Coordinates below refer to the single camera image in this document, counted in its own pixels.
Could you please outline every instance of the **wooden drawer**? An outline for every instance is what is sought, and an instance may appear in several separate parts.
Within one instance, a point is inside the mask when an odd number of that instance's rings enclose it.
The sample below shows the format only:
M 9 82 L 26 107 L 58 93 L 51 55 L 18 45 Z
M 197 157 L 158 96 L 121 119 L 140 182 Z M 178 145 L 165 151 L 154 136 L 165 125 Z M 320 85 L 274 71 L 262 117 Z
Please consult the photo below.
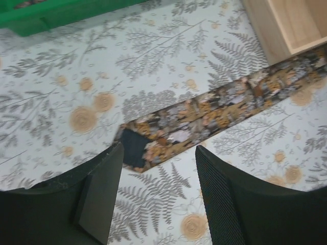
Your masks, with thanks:
M 327 42 L 327 0 L 243 0 L 270 65 Z

